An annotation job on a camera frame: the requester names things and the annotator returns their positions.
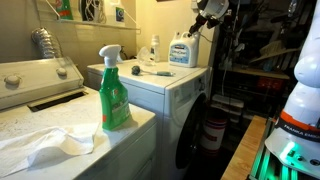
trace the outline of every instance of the white appliance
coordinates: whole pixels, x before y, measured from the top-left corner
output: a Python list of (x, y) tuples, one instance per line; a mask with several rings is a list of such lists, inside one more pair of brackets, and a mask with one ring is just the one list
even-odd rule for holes
[(99, 124), (92, 153), (70, 156), (45, 149), (37, 164), (4, 179), (152, 179), (155, 114), (129, 108), (132, 118), (103, 131), (99, 93), (83, 86), (71, 59), (0, 64), (0, 144), (51, 126)]
[[(175, 76), (131, 74), (137, 60), (117, 64), (119, 78), (128, 89), (129, 102), (156, 113), (158, 179), (182, 179), (198, 144), (209, 91), (207, 67), (185, 68), (159, 62), (141, 66), (145, 71), (170, 71)], [(103, 64), (88, 66), (90, 86), (100, 88)]]

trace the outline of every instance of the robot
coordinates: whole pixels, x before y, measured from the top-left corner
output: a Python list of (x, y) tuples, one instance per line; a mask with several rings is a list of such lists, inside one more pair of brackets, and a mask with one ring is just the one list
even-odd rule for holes
[[(197, 32), (206, 22), (208, 28), (218, 25), (216, 18), (228, 5), (227, 0), (198, 1), (200, 13), (189, 33)], [(294, 74), (298, 83), (264, 143), (285, 166), (320, 179), (320, 1)]]

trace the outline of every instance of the wooden shelf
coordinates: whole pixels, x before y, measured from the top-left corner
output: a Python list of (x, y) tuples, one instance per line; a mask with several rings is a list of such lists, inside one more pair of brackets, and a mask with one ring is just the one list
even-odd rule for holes
[(230, 89), (230, 91), (240, 91), (240, 92), (243, 92), (243, 93), (254, 94), (254, 95), (259, 95), (259, 96), (265, 96), (265, 97), (269, 97), (269, 98), (277, 98), (277, 96), (270, 95), (267, 92), (262, 93), (262, 92), (255, 92), (255, 91), (239, 89), (239, 88), (236, 89), (234, 87), (229, 87), (229, 86), (224, 86), (224, 88)]
[(246, 179), (266, 127), (266, 119), (254, 116), (221, 179)]
[(232, 72), (242, 73), (242, 74), (249, 74), (249, 75), (256, 75), (256, 76), (264, 76), (264, 77), (270, 77), (270, 78), (277, 78), (277, 79), (283, 79), (283, 80), (290, 79), (288, 75), (284, 74), (281, 71), (267, 72), (262, 69), (255, 69), (250, 67), (243, 68), (240, 65), (234, 65), (232, 69), (228, 69), (227, 71), (232, 71)]

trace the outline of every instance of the knob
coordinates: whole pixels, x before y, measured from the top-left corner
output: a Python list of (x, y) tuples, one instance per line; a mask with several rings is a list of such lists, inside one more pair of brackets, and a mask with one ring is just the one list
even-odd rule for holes
[(57, 71), (58, 75), (60, 75), (60, 76), (67, 75), (67, 70), (65, 68), (58, 68), (56, 71)]
[(4, 81), (10, 85), (18, 85), (20, 83), (20, 77), (16, 75), (7, 76)]

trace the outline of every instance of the white towel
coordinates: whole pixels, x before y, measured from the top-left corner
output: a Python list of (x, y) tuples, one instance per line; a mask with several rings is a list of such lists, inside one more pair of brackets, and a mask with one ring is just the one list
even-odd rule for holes
[(93, 138), (99, 123), (50, 127), (23, 136), (0, 141), (0, 177), (30, 167), (41, 151), (59, 148), (72, 156), (88, 154), (93, 151)]

